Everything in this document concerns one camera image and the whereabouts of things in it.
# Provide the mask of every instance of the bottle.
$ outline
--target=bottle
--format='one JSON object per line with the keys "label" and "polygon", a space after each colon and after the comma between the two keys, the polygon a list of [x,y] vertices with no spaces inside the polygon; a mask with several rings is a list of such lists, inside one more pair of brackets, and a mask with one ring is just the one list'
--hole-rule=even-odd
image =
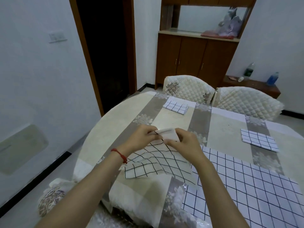
{"label": "bottle", "polygon": [[247,69],[245,70],[245,73],[243,75],[245,80],[249,79],[249,77],[252,75],[254,67],[255,67],[254,62],[250,63],[250,65],[247,67]]}
{"label": "bottle", "polygon": [[279,72],[275,72],[275,74],[273,74],[269,77],[266,84],[269,86],[273,86],[273,85],[275,85],[275,82],[278,78],[279,78]]}

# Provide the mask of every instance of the white wall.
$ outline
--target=white wall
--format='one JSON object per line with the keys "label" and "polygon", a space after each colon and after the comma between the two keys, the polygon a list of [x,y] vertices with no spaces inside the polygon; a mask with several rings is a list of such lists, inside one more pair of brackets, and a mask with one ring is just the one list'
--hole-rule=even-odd
{"label": "white wall", "polygon": [[266,81],[280,72],[278,100],[304,113],[304,0],[257,0],[227,75],[241,76],[256,63],[252,79]]}
{"label": "white wall", "polygon": [[[37,125],[48,147],[11,176],[0,173],[0,205],[100,119],[69,0],[0,0],[0,140]],[[67,41],[49,44],[48,32]]]}
{"label": "white wall", "polygon": [[155,83],[161,0],[134,0],[137,88]]}
{"label": "white wall", "polygon": [[[238,7],[237,16],[243,19],[245,7]],[[178,29],[191,32],[214,30],[227,14],[229,7],[219,6],[181,6]]]}

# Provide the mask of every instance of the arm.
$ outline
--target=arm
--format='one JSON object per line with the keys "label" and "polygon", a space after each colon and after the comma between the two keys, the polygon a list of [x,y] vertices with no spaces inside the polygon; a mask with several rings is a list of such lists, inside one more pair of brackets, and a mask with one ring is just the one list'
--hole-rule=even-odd
{"label": "arm", "polygon": [[164,140],[196,168],[208,206],[213,227],[249,227],[234,204],[213,164],[201,150],[195,134],[176,129],[180,142]]}
{"label": "arm", "polygon": [[[140,125],[117,150],[128,157],[143,149],[149,142],[161,139],[160,135],[148,135],[155,126]],[[86,227],[110,181],[123,163],[119,153],[111,152],[96,168],[82,179],[66,196],[35,226],[36,228]]]}

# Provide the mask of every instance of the green bottle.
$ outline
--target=green bottle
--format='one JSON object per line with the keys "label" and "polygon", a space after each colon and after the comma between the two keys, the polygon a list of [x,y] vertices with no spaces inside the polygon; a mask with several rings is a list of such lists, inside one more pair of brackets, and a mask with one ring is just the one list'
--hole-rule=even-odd
{"label": "green bottle", "polygon": [[249,79],[249,77],[252,75],[252,72],[254,70],[254,67],[255,67],[255,64],[254,62],[253,63],[250,63],[250,65],[247,67],[247,69],[245,70],[245,73],[244,73],[244,79]]}

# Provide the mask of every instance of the brown side table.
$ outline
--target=brown side table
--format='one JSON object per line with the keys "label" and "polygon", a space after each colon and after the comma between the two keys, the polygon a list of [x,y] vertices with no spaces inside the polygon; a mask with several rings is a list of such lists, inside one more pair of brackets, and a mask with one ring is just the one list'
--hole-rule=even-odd
{"label": "brown side table", "polygon": [[250,87],[256,90],[259,90],[263,93],[266,93],[267,95],[273,97],[274,99],[277,99],[278,96],[281,94],[279,89],[276,85],[274,86],[268,86],[265,82],[261,81],[255,81],[255,80],[243,80],[241,82],[238,82],[237,80],[230,80],[228,76],[225,76],[222,83],[220,84],[220,87],[229,87],[229,86],[245,86]]}

